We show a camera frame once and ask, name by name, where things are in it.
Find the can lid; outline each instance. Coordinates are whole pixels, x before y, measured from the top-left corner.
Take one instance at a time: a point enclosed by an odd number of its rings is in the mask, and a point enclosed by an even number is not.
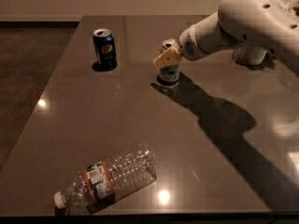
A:
[[[62,193],[60,191],[54,194],[54,203],[58,209],[66,208],[62,197]]]
[[[93,32],[93,35],[96,37],[100,37],[100,38],[104,38],[107,37],[109,35],[111,35],[111,30],[107,29],[107,28],[100,28],[100,29],[96,29]]]

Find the tabletop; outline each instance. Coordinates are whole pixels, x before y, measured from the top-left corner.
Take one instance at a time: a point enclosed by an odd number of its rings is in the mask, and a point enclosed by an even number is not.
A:
[[[157,79],[162,42],[205,17],[83,17],[0,174],[0,217],[57,215],[53,194],[77,171],[139,143],[157,180],[96,216],[298,213],[296,67],[222,50],[183,59],[175,84]],[[94,69],[103,27],[119,63],[106,72]]]

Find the bottle cap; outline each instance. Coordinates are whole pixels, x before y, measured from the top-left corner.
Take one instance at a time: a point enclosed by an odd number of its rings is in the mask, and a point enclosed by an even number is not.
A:
[[[66,206],[64,205],[62,193],[60,191],[54,194],[54,202],[58,209],[66,208]]]

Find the plastic bottle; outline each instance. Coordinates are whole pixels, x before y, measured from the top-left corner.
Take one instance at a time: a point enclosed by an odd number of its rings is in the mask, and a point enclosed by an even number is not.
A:
[[[68,215],[86,215],[88,207],[117,202],[153,183],[156,167],[153,151],[139,144],[78,172],[64,190],[54,194],[55,206],[67,209]]]

